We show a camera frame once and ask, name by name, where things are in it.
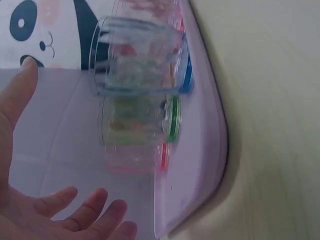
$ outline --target panda face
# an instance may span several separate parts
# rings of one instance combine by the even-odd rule
[[[2,0],[0,14],[0,68],[18,68],[28,56],[39,67],[81,65],[73,0]]]

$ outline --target cream wall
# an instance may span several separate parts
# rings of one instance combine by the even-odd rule
[[[320,239],[320,0],[192,0],[226,112],[218,195],[170,240]]]

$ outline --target panda nose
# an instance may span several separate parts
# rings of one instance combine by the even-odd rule
[[[46,45],[45,45],[45,43],[44,43],[43,41],[40,42],[39,46],[40,46],[40,49],[41,49],[42,51],[45,51],[45,50],[46,50]]]

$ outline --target finger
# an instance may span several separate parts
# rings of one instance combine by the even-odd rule
[[[66,187],[50,196],[34,198],[34,207],[39,215],[52,218],[65,209],[78,195],[74,186]]]
[[[72,232],[86,230],[100,216],[107,198],[106,190],[97,189],[71,216],[58,223]]]
[[[18,73],[0,93],[0,113],[9,121],[12,130],[33,96],[38,82],[36,61],[27,57]]]
[[[115,200],[102,217],[87,230],[79,232],[79,239],[106,240],[119,226],[127,212],[127,203],[123,200]]]
[[[8,192],[13,130],[35,91],[37,80],[37,65],[32,58],[26,58],[21,72],[0,92],[0,195]]]
[[[112,234],[109,240],[135,240],[138,233],[137,224],[132,221],[125,221]]]

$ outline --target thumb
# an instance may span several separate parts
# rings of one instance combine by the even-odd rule
[[[21,66],[21,71],[0,92],[0,202],[1,194],[8,189],[13,131],[36,89],[37,82],[36,61],[27,57]]]

